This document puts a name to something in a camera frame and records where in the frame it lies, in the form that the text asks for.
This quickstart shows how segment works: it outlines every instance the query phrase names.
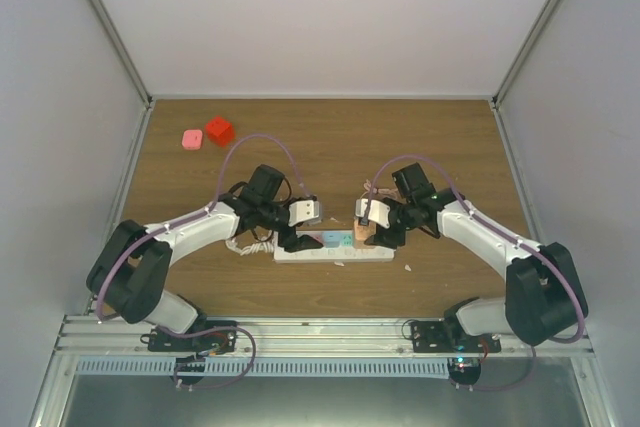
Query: red cube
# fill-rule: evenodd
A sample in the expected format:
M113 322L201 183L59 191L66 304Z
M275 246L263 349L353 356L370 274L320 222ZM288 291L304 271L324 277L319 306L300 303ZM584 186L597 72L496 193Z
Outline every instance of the red cube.
M215 117L209 121L205 127L205 131L211 142L215 142L220 147L227 145L236 136L231 123L222 117Z

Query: vent grille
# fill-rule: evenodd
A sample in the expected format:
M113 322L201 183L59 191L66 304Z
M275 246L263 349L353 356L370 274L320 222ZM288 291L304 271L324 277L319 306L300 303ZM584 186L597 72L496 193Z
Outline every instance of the vent grille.
M207 359L204 372L181 375L233 376L247 359ZM173 357L83 356L76 369L81 375L171 375ZM449 377L446 359L282 359L258 358L253 377Z

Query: wooden table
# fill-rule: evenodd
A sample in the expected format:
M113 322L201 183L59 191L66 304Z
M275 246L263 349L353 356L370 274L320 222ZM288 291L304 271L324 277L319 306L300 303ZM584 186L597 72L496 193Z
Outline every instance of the wooden table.
M201 150L185 151L181 138L184 130L203 128L216 115L231 121L238 137L269 133L288 146L323 203L321 229L350 229L363 182L390 158L420 153L439 162L483 212L527 233L493 115L480 101L161 101L144 140L126 218L163 221L212 199L227 148L205 139ZM260 163L294 178L279 147L258 139L238 149L225 188L248 180ZM394 187L392 170L380 187ZM425 171L437 188L445 187L432 169ZM250 234L239 239L241 245L252 241ZM393 262L345 266L276 264L267 254L240 257L218 242L178 262L167 288L209 315L229 316L440 316L472 296L504 295L502 280L481 260L454 241L419 231L409 233Z

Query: white wall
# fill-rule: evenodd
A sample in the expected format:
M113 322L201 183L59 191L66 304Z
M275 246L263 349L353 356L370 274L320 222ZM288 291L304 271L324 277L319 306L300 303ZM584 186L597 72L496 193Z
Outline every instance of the white wall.
M85 0L0 0L0 416L79 313L142 104Z
M545 0L103 0L152 94L490 96Z
M620 417L638 425L640 0L565 0L503 109L546 237L575 258Z

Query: pink block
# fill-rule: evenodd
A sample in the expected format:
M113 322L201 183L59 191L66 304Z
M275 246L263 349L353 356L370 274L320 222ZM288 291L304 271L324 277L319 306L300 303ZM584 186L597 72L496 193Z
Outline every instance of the pink block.
M202 147L202 131L198 129L185 130L182 136L182 147L185 150L198 150Z

